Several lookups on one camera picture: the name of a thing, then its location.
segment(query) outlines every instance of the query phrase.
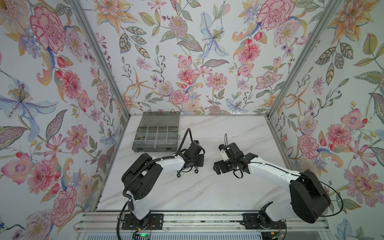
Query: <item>blue flower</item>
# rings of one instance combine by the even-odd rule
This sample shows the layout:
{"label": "blue flower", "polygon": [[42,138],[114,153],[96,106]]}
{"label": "blue flower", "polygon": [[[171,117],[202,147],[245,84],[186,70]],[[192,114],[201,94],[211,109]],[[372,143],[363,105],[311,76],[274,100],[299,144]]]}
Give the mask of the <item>blue flower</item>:
{"label": "blue flower", "polygon": [[210,32],[211,24],[212,24],[212,20],[209,14],[207,12],[202,12],[200,31],[202,34],[204,34],[202,40],[207,44],[207,49],[203,54],[200,54],[198,58],[207,58],[211,50],[215,50],[215,52],[219,56],[229,55],[229,53],[225,51],[225,48],[223,48],[222,46],[219,46],[219,44],[217,43],[218,41],[220,41],[220,39],[224,35],[224,27],[221,26],[220,29],[214,29],[211,33]]}
{"label": "blue flower", "polygon": [[42,101],[40,103],[30,103],[33,100],[30,96],[30,90],[28,86],[17,79],[13,79],[13,84],[8,85],[8,94],[12,96],[12,99],[8,99],[0,94],[0,109],[4,110],[8,118],[14,118],[15,116],[25,117],[30,125],[31,130],[28,134],[28,141],[33,141],[40,133],[40,127],[35,121],[35,117],[38,113],[48,114],[56,109],[58,102]]}
{"label": "blue flower", "polygon": [[118,132],[119,132],[119,130],[117,129],[116,131],[115,131],[115,133],[114,134],[112,134],[112,130],[110,129],[110,128],[108,128],[108,137],[106,137],[106,136],[102,136],[101,138],[100,138],[100,142],[101,143],[103,143],[103,144],[105,144],[105,145],[108,145],[108,144],[113,144],[113,145],[117,145],[117,142],[116,142],[116,140],[115,140],[115,138],[116,138],[116,136],[118,135]]}
{"label": "blue flower", "polygon": [[234,100],[227,98],[227,106],[230,108],[231,111],[234,111],[235,113],[240,112],[240,113],[246,113],[249,110],[246,110],[244,108],[241,108],[241,101],[238,101],[237,103],[233,102]]}

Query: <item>wire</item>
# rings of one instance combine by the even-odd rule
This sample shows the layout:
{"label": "wire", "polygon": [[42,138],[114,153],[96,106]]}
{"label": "wire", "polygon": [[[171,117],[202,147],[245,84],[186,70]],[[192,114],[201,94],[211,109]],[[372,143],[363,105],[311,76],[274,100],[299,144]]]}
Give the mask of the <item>wire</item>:
{"label": "wire", "polygon": [[241,173],[241,177],[238,177],[238,176],[235,174],[235,170],[233,171],[233,174],[234,174],[235,177],[237,177],[238,179],[243,178],[243,176],[244,176],[242,170],[240,170],[240,173]]}

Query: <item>orange lily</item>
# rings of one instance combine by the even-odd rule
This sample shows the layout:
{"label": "orange lily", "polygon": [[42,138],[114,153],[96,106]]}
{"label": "orange lily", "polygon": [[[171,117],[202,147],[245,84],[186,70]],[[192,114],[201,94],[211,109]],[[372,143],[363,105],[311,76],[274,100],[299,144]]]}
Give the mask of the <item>orange lily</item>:
{"label": "orange lily", "polygon": [[286,98],[289,97],[289,96],[291,96],[291,100],[293,100],[293,102],[288,103],[288,105],[289,105],[289,104],[292,104],[292,105],[289,106],[289,107],[286,107],[286,108],[291,108],[291,107],[293,107],[293,106],[297,103],[297,105],[299,106],[299,112],[300,112],[301,115],[303,115],[303,114],[301,113],[300,102],[302,102],[302,103],[304,103],[304,104],[305,104],[305,102],[304,102],[300,97],[305,93],[305,91],[307,90],[308,86],[309,86],[309,84],[308,84],[307,87],[304,89],[304,91],[303,91],[302,93],[300,93],[299,96],[296,96],[296,95],[294,95],[294,94],[289,94],[288,96],[286,96]]}
{"label": "orange lily", "polygon": [[134,95],[136,95],[137,90],[139,90],[139,94],[138,94],[137,97],[136,97],[136,98],[138,98],[139,95],[140,95],[140,92],[141,92],[141,90],[140,90],[140,86],[145,87],[145,88],[149,88],[149,89],[154,89],[154,88],[147,87],[147,86],[145,86],[145,85],[143,84],[143,83],[148,82],[148,81],[142,81],[142,82],[139,82],[139,77],[137,76],[137,72],[136,72],[136,70],[135,70],[135,74],[136,74],[136,82],[135,82],[134,84],[129,85],[129,86],[127,87],[127,90],[125,91],[124,94],[126,94],[130,88],[136,88],[136,87],[137,87],[136,92],[135,92]]}

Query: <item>metal profile bar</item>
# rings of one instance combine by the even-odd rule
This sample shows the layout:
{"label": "metal profile bar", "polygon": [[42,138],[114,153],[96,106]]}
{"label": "metal profile bar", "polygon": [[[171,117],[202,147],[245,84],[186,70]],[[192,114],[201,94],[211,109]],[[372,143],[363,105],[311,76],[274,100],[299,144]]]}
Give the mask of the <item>metal profile bar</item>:
{"label": "metal profile bar", "polygon": [[304,49],[301,51],[299,57],[297,58],[296,64],[293,66],[292,72],[289,74],[287,80],[285,81],[285,84],[281,88],[280,93],[277,95],[275,101],[273,102],[272,107],[267,112],[267,116],[269,119],[271,119],[271,117],[277,112],[277,109],[280,107],[280,104],[283,102],[283,99],[287,94],[287,91],[289,90],[292,83],[294,82],[297,75],[299,74],[301,67],[304,65],[306,59],[308,58],[309,54],[315,47],[321,34],[325,30],[330,17],[335,12],[335,9],[339,6],[341,2],[342,1],[338,1],[338,0],[329,0],[328,4],[324,8],[324,11],[320,16],[320,19],[318,20],[315,28],[313,29],[312,36],[309,38]]}
{"label": "metal profile bar", "polygon": [[96,36],[91,28],[91,25],[85,14],[83,6],[81,5],[79,0],[68,0],[68,1],[69,1],[69,4],[72,6],[72,11],[73,13],[75,13],[77,21],[79,22],[80,27],[84,32],[84,35],[89,40],[91,49],[95,53],[95,58],[100,63],[100,67],[104,72],[104,74],[106,75],[106,78],[110,85],[110,89],[112,89],[113,93],[115,94],[115,98],[117,100],[117,103],[122,113],[127,119],[129,119],[131,115],[129,114],[128,108],[125,105],[125,102],[121,96],[119,88],[116,85],[116,81],[114,80],[112,71],[108,66],[107,60],[104,58],[103,51],[101,50],[99,42],[97,41]]}

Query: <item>green leaf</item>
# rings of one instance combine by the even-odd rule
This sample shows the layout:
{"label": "green leaf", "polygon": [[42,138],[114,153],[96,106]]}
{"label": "green leaf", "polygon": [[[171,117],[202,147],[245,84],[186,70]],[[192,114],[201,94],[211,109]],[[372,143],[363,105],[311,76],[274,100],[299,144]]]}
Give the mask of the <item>green leaf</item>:
{"label": "green leaf", "polygon": [[380,84],[381,82],[380,75],[381,75],[381,72],[379,71],[369,71],[354,77],[360,80],[365,80],[372,84]]}
{"label": "green leaf", "polygon": [[61,128],[63,124],[64,114],[67,110],[60,111],[56,117],[48,124],[45,137],[47,138],[47,142],[56,134]]}
{"label": "green leaf", "polygon": [[376,115],[380,118],[381,122],[384,124],[384,97],[378,93],[370,93],[370,95],[375,100],[375,111]]}
{"label": "green leaf", "polygon": [[346,78],[343,81],[341,81],[341,83],[339,84],[338,88],[341,87],[341,86],[344,86],[348,82],[348,80],[349,80],[349,78]]}
{"label": "green leaf", "polygon": [[362,66],[370,64],[373,60],[374,60],[373,58],[364,58],[354,65],[358,66],[358,67],[362,67]]}
{"label": "green leaf", "polygon": [[379,147],[370,147],[370,149],[376,155],[376,158],[379,161],[379,163],[384,167],[384,149]]}
{"label": "green leaf", "polygon": [[149,14],[139,13],[139,15],[141,16],[141,18],[143,19],[143,21],[146,25],[148,25],[148,26],[155,25],[155,20],[153,20],[153,18]]}
{"label": "green leaf", "polygon": [[375,52],[377,47],[377,37],[372,33],[367,33],[362,52],[366,55],[371,55]]}
{"label": "green leaf", "polygon": [[175,37],[176,37],[176,35],[175,35],[173,32],[171,32],[171,31],[167,31],[167,32],[164,33],[164,35],[161,37],[160,42],[164,42],[164,41],[166,41],[166,40],[168,40],[168,39],[173,39],[173,38],[175,38]]}

